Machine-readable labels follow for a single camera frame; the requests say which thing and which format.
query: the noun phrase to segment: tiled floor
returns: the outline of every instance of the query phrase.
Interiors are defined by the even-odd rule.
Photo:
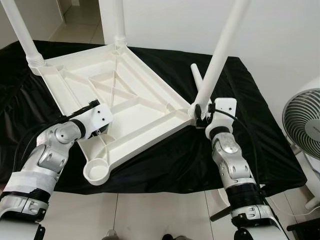
[[[98,0],[81,0],[64,14],[65,26],[56,42],[104,44]]]
[[[66,26],[58,42],[104,44],[98,0],[81,0],[65,13]],[[311,198],[306,187],[291,189],[272,197],[275,213],[284,228],[320,216],[320,210],[306,216],[304,204]],[[160,240],[163,234],[186,235],[193,240],[231,240],[236,228],[228,215],[210,222],[209,217],[224,209],[217,190],[191,194],[76,195],[55,192],[42,224],[45,240],[100,240],[108,229],[115,229],[122,240]],[[287,232],[294,240],[292,232]]]

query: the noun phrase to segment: electric fan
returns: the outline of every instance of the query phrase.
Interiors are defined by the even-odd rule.
[[[320,203],[320,77],[287,102],[282,122],[288,137],[305,153],[307,164],[300,164],[307,176],[306,185],[315,196],[305,205],[311,209]]]

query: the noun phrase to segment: black cable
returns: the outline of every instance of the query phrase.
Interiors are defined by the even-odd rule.
[[[31,153],[29,151],[29,148],[31,147],[32,143],[35,141],[35,139],[38,137],[39,134],[41,134],[44,130],[46,130],[47,128],[50,128],[52,127],[53,125],[56,125],[56,124],[61,124],[61,123],[65,123],[66,121],[68,121],[69,119],[71,118],[74,118],[80,114],[83,114],[84,112],[96,107],[97,105],[97,102],[96,101],[92,101],[91,103],[89,103],[88,106],[85,106],[81,109],[79,109],[78,111],[74,112],[72,115],[70,116],[65,116],[65,115],[62,115],[58,120],[56,121],[53,121],[53,122],[50,122],[48,124],[46,124],[44,127],[42,127],[41,129],[39,129],[32,137],[31,139],[29,140],[28,144],[26,145],[25,149],[24,149],[24,152],[23,152],[23,155],[21,157],[21,162],[20,162],[20,166],[17,168],[16,166],[14,166],[15,168],[17,168],[18,171],[21,171],[21,168],[23,167],[23,165],[25,164],[26,162],[26,158],[29,156],[29,154]]]
[[[261,188],[260,188],[260,181],[259,181],[259,173],[258,173],[258,157],[257,157],[257,148],[256,148],[256,143],[255,143],[255,140],[252,136],[252,134],[249,132],[248,128],[245,126],[245,124],[240,121],[238,118],[232,116],[231,114],[225,112],[225,111],[221,111],[219,109],[213,109],[213,112],[218,112],[218,113],[221,113],[221,114],[224,114],[226,116],[228,116],[229,118],[232,118],[233,120],[237,121],[239,124],[241,124],[241,126],[246,130],[246,132],[248,133],[249,137],[250,137],[250,140],[251,140],[251,144],[252,144],[252,148],[253,148],[253,157],[254,157],[254,173],[255,173],[255,183],[256,183],[256,186],[259,190],[259,193],[261,193]]]
[[[17,144],[16,148],[15,148],[15,152],[14,152],[14,158],[13,158],[13,167],[12,167],[12,172],[15,172],[17,170],[17,164],[18,164],[18,157],[19,157],[19,152],[20,152],[20,148],[23,144],[24,139],[35,129],[40,128],[42,126],[44,126],[45,124],[40,124],[40,125],[36,125],[32,128],[30,128],[20,139],[19,143]]]

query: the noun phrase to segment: black tablecloth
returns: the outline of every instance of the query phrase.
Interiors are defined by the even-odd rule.
[[[99,45],[35,41],[45,59]],[[196,63],[204,76],[211,56],[172,50],[130,47],[130,49],[189,103],[197,95],[190,65]],[[16,146],[31,127],[55,120],[60,111],[41,77],[32,74],[18,42],[0,50],[0,184],[8,181]],[[236,116],[252,133],[258,155],[262,188],[270,196],[305,184],[306,177],[292,153],[251,74],[238,57],[229,57],[212,94],[237,99]],[[246,131],[233,124],[235,139],[254,169],[252,143]],[[204,131],[185,127],[143,153],[117,167],[101,186],[90,185],[83,177],[86,163],[75,144],[69,153],[55,190],[93,194],[190,193],[222,187],[218,168],[211,158],[210,141]]]

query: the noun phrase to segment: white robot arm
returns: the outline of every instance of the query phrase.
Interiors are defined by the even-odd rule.
[[[272,209],[261,195],[247,161],[242,157],[241,148],[232,134],[234,120],[223,114],[235,116],[236,99],[217,98],[214,103],[215,109],[209,107],[213,115],[205,135],[212,143],[212,159],[219,168],[230,202],[231,221],[238,228],[234,239],[287,240]]]
[[[108,106],[97,100],[77,113],[44,130],[21,171],[12,173],[0,196],[0,233],[6,240],[43,239],[45,229],[38,222],[45,217],[69,149],[77,140],[100,134],[113,120]]]

